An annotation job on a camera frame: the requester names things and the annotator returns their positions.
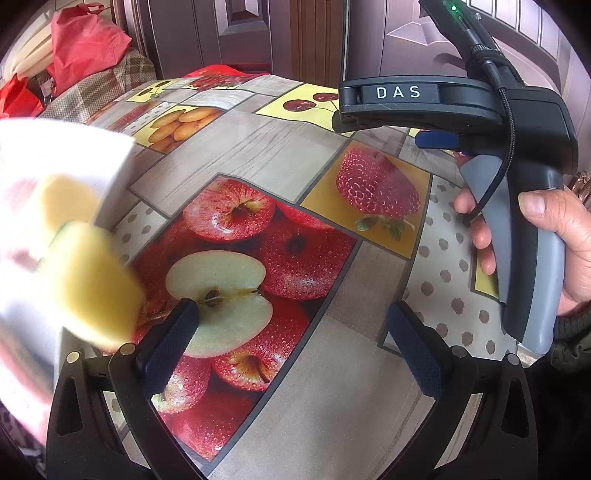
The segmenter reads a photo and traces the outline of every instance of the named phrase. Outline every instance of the red plastic bag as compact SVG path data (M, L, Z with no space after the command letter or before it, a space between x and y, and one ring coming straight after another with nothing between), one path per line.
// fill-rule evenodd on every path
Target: red plastic bag
M27 89L27 80L15 75L0 89L0 118L37 116L43 111L39 98Z
M54 95L117 65L129 49L131 38L98 15L104 9L99 3L78 4L59 10L51 20L53 64L47 70L56 81Z

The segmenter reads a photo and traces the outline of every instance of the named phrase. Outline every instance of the metal screw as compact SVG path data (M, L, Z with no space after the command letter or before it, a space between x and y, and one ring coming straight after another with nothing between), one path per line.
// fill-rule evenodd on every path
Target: metal screw
M78 352L70 352L70 353L68 353L68 356L66 357L66 362L68 362L69 364L73 364L79 358L80 358L80 354Z
M519 365L521 363L521 360L519 360L519 357L514 354L514 353L509 353L507 355L507 361L511 364L511 365Z
M135 345L133 343L126 343L119 349L119 351L121 352L121 355L131 355L135 352Z
M468 351L460 345L454 345L452 347L452 354L458 358L464 358L468 354Z

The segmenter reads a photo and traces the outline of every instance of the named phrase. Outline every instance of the yellow sponge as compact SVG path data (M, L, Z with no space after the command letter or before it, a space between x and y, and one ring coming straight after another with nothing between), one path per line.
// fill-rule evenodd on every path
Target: yellow sponge
M142 287L111 251L108 232L69 222L40 262L40 281L64 312L64 327L104 350L130 342L144 301Z
M98 206L99 198L85 183L62 174L44 178L35 186L24 215L31 255L41 258L64 223L90 222Z

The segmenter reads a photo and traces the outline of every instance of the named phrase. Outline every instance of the plaid fabric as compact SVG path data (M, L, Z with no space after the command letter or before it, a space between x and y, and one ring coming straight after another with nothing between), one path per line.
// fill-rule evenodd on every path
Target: plaid fabric
M125 92L155 79L152 62L137 50L129 50L115 67L94 73L66 90L39 117L82 124Z

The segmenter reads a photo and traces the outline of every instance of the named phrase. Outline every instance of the red apple picture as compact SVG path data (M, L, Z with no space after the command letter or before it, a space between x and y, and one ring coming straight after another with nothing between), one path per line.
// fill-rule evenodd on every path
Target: red apple picture
M196 405L205 395L210 362L183 355L162 393L152 396L152 403L160 413L178 413Z
M187 255L205 249L205 244L187 225L180 216L164 232L160 245L168 258L168 263L174 265Z
M310 228L315 228L317 230L333 229L328 223L324 223L322 220L318 220L317 218L312 217L312 215L308 215L306 212L290 207L285 203L277 202L277 207L287 218L289 218L289 220L298 225L309 226Z
M166 415L170 432L206 460L213 460L255 406L250 395L209 385L192 408Z
M326 297L355 240L337 229L320 231L275 218L253 255L267 275L263 290L290 300Z
M162 246L156 242L148 244L132 264L138 279L144 286L164 279L169 264Z
M132 268L145 288L145 302L139 311L138 325L165 310L170 298L164 287L168 266L164 250L155 242L148 244L133 262Z
M219 178L183 210L187 226L216 243L246 240L273 218L275 200L234 179Z
M271 320L271 303L261 295L266 270L256 258L225 250L206 250L182 258L166 276L175 299L199 305L199 328L186 354L210 358L254 338Z
M241 347L212 359L218 377L231 386L265 391L310 324L302 306L267 295L273 317L261 333Z

